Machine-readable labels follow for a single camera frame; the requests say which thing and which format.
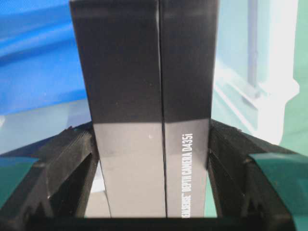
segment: black box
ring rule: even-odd
[[[167,216],[204,216],[218,0],[161,1]]]
[[[112,217],[165,217],[159,1],[70,2]]]
[[[218,0],[70,5],[111,216],[203,217]]]

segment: blue cloth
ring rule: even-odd
[[[0,25],[0,115],[87,97],[67,0],[2,0]]]

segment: product box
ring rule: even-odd
[[[204,216],[218,0],[73,0],[112,217]]]
[[[111,217],[166,217],[159,1],[70,7]]]
[[[167,216],[204,216],[217,0],[162,0]]]

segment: teal tape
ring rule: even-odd
[[[0,157],[0,209],[38,159]]]
[[[297,231],[308,230],[308,157],[301,154],[250,155],[293,217]]]

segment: box spine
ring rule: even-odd
[[[204,216],[217,0],[161,0],[167,216]]]

